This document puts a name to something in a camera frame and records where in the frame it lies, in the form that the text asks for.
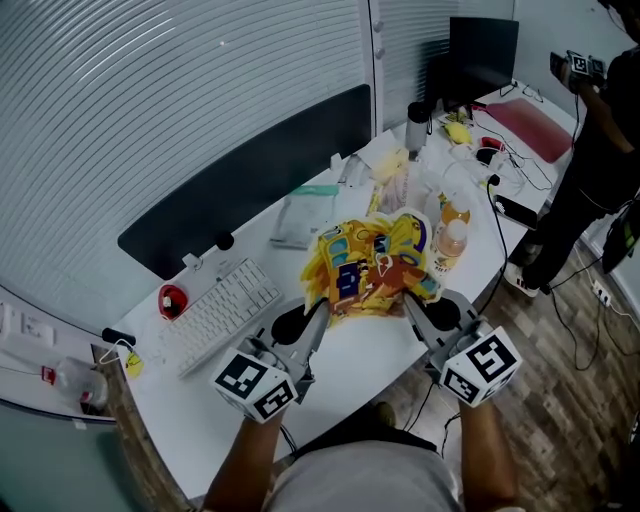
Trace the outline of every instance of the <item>person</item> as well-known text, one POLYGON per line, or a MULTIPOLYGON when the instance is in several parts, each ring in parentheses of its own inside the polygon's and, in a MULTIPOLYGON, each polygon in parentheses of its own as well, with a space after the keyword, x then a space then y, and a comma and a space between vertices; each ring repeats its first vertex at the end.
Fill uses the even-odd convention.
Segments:
MULTIPOLYGON (((211 512, 460 511, 454 481, 435 446, 363 421, 363 410, 305 446, 267 498, 283 414, 245 419, 204 499, 211 512)), ((516 468, 490 401, 460 404, 462 486, 467 512, 518 511, 516 468)))
MULTIPOLYGON (((640 44, 640 0, 612 0, 627 34, 640 44)), ((560 73, 569 88, 567 64, 560 73)), ((618 212, 640 188, 640 47, 624 52, 609 66, 600 94, 587 82, 576 92, 587 107, 573 158, 555 195, 551 210, 523 238, 518 254, 534 254, 527 266, 508 263, 507 281, 529 297, 548 285, 569 258, 580 235, 596 219, 618 212)))

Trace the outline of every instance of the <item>black pants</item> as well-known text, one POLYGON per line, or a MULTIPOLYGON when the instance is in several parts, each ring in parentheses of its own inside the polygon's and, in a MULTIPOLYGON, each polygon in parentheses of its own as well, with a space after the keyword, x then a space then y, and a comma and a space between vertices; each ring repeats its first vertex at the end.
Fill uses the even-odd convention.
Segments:
POLYGON ((575 180, 576 172, 579 169, 570 165, 551 210, 542 217, 538 229, 527 232, 522 239, 522 244, 543 246, 536 260, 522 270, 522 278, 528 288, 540 288, 556 277, 583 231, 593 221, 609 213, 580 191, 575 180))
POLYGON ((297 460, 310 452, 361 441, 407 444, 438 453, 433 443, 380 422, 374 414, 373 407, 365 405, 331 430, 300 448, 294 454, 294 457, 297 460))

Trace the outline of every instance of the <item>gray t-shirt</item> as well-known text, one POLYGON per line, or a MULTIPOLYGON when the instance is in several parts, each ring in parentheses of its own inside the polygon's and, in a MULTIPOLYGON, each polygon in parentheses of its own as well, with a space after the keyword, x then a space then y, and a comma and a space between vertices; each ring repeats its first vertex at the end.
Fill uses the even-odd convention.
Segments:
POLYGON ((460 512, 454 489, 453 476, 437 454, 397 443, 364 441, 301 457, 280 476, 264 510, 460 512))

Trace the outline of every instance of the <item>window blinds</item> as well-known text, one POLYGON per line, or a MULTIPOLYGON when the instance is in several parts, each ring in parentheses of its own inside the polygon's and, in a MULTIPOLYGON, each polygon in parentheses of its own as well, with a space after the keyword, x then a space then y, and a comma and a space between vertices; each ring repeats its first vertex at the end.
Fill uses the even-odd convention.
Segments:
POLYGON ((384 22, 384 127, 406 121, 409 103, 424 97, 427 63, 449 51, 451 16, 511 19, 513 1, 378 0, 384 22))
POLYGON ((364 83, 357 0, 3 0, 0 27, 0 284, 94 331, 159 283, 130 223, 364 83))

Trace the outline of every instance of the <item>bottle cap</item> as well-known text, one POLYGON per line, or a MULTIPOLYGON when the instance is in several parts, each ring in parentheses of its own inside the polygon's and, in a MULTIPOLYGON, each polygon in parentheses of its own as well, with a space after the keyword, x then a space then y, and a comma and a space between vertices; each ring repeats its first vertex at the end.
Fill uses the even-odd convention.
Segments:
POLYGON ((414 123, 426 123, 429 120, 430 115, 431 110, 429 110, 426 103, 423 103, 422 101, 411 103, 407 108, 407 117, 414 123))
POLYGON ((467 225, 460 219, 454 219, 447 224, 447 236, 454 242, 463 242, 467 238, 467 225))

